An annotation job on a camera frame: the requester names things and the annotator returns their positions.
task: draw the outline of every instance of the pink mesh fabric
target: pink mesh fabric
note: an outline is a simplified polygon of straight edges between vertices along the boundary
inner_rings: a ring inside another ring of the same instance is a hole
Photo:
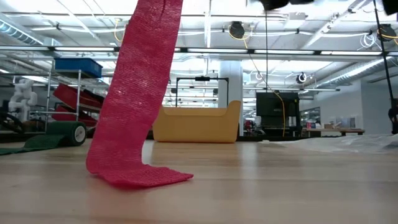
[[[183,0],[138,0],[86,160],[87,169],[112,185],[155,187],[188,180],[141,160],[147,133],[169,80]]]

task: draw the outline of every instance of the green mat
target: green mat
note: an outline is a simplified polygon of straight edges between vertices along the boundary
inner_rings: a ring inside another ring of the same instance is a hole
[[[0,148],[0,156],[58,147],[81,146],[85,140],[86,126],[84,123],[56,121],[48,125],[44,135],[28,139],[22,148]]]

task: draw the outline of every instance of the blue bin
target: blue bin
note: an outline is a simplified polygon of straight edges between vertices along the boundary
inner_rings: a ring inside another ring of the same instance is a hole
[[[82,78],[101,78],[102,66],[91,58],[56,58],[55,71],[73,78],[78,77],[81,70],[84,74]]]

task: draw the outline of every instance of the plastic sheet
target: plastic sheet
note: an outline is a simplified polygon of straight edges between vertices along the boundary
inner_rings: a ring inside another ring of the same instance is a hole
[[[311,138],[299,141],[273,142],[280,146],[320,152],[391,153],[398,152],[398,134],[370,134],[340,138]]]

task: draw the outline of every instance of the ceiling light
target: ceiling light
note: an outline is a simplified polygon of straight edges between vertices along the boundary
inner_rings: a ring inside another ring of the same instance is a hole
[[[313,50],[255,50],[255,54],[305,54],[311,55],[315,52]]]
[[[0,46],[0,50],[36,50],[49,51],[48,47],[30,47],[30,46]]]
[[[370,56],[370,55],[380,55],[381,52],[371,52],[371,51],[322,51],[322,55],[362,55],[362,56]]]
[[[250,98],[250,97],[244,97],[244,98],[243,98],[243,101],[244,101],[244,102],[255,101],[255,100],[256,100],[256,98]]]
[[[239,53],[246,54],[248,50],[244,49],[188,49],[188,52],[195,53]]]
[[[175,99],[175,96],[164,96],[164,98]],[[217,100],[218,97],[211,96],[178,96],[178,99]]]
[[[35,77],[35,76],[23,76],[23,78],[27,78],[33,81],[37,82],[42,82],[42,83],[48,83],[49,81],[46,78],[43,77]]]
[[[309,91],[340,91],[340,89],[304,89],[303,93],[308,93]]]
[[[299,88],[272,88],[272,90],[299,91]]]
[[[243,87],[244,90],[264,90],[263,87]]]
[[[55,50],[73,52],[114,52],[113,47],[56,47]]]
[[[33,28],[31,29],[32,31],[45,31],[45,30],[55,30],[57,29],[56,27],[39,27],[39,28]]]
[[[170,88],[176,88],[177,86],[167,86],[168,89]],[[178,88],[196,88],[196,89],[217,89],[218,86],[184,86],[184,85],[178,85]]]

